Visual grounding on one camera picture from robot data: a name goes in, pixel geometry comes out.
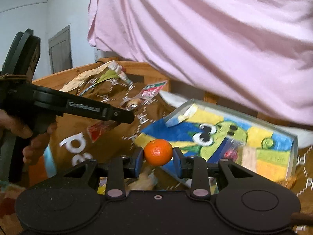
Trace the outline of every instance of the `mandarin orange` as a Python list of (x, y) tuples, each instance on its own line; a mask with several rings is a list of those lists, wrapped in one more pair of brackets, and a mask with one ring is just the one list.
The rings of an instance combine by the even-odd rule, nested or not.
[(162, 166), (173, 158), (173, 148), (166, 140), (155, 139), (145, 146), (143, 154), (149, 164)]

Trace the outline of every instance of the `colorful packaging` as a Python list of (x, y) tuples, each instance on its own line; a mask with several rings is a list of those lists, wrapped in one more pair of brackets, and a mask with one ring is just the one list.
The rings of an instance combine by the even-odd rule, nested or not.
[(126, 82), (127, 85), (131, 86), (133, 82), (127, 77), (126, 73), (124, 72), (124, 68), (119, 65), (117, 62), (112, 62), (108, 65), (108, 67), (115, 71), (115, 73), (119, 76), (120, 79)]
[(98, 123), (87, 127), (87, 133), (92, 141), (92, 143), (96, 142), (99, 137), (107, 131), (112, 130), (117, 127), (120, 123), (116, 121), (99, 121)]
[(127, 98), (121, 103), (121, 107), (124, 107), (125, 104), (127, 106), (130, 101), (134, 102), (132, 105), (135, 107), (140, 106), (141, 104), (145, 104), (146, 100), (151, 100), (153, 97), (155, 97), (159, 91), (166, 85), (167, 80), (154, 83), (154, 84), (149, 84), (146, 85), (138, 95), (136, 95), (133, 98)]

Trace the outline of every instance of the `door frame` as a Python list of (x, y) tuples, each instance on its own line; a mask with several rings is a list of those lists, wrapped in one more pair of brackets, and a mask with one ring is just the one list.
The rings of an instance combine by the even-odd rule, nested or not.
[(63, 28), (61, 31), (59, 31), (57, 34), (55, 34), (52, 38), (50, 38), (48, 40), (48, 49), (49, 49), (49, 59), (50, 59), (50, 69), (51, 69), (51, 73), (53, 74), (53, 63), (52, 63), (52, 52), (51, 52), (51, 48), (54, 47), (55, 45), (51, 45), (50, 43), (53, 42), (57, 42), (60, 43), (62, 41), (67, 40), (67, 38), (64, 38), (62, 36), (60, 36), (61, 34), (63, 34), (64, 32), (68, 31), (68, 40), (69, 40), (69, 53), (71, 56), (71, 66), (73, 68), (73, 62), (72, 62), (72, 50), (71, 50), (71, 31), (70, 31), (70, 25), (68, 25), (67, 27)]

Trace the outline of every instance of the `white letter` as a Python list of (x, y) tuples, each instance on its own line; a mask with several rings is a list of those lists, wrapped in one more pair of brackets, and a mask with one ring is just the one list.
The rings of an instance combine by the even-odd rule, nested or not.
[(306, 180), (306, 188), (311, 186), (311, 190), (312, 190), (312, 187), (313, 187), (313, 183), (312, 182), (313, 182), (313, 179), (312, 178), (308, 178)]
[(146, 115), (143, 115), (142, 113), (140, 115), (137, 115), (137, 118), (139, 119), (139, 123), (141, 125), (144, 124), (145, 122), (149, 121), (149, 119), (145, 118)]
[(306, 154), (304, 154), (304, 156), (302, 156), (299, 160), (299, 164), (300, 165), (305, 165), (306, 164)]
[(75, 166), (87, 159), (91, 159), (92, 158), (92, 155), (90, 153), (83, 153), (83, 156), (81, 155), (75, 155), (73, 158), (72, 158), (72, 165)]
[[(73, 147), (72, 146), (72, 141), (73, 140), (78, 140), (80, 143), (79, 147)], [(84, 138), (83, 133), (75, 134), (71, 137), (68, 137), (60, 142), (60, 147), (62, 147), (65, 144), (66, 149), (71, 152), (72, 154), (77, 154), (80, 153), (84, 150), (86, 147), (86, 140)]]

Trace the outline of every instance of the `person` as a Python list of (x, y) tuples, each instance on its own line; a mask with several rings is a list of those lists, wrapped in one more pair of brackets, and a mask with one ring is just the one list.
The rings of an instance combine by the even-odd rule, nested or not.
[[(21, 138), (30, 138), (32, 130), (25, 125), (19, 118), (9, 116), (4, 110), (0, 109), (0, 138), (2, 138), (4, 129), (10, 130), (13, 134)], [(29, 146), (23, 149), (23, 161), (28, 165), (35, 165), (44, 150), (49, 144), (50, 135), (57, 129), (56, 122), (52, 123), (46, 133), (39, 134), (31, 140)]]

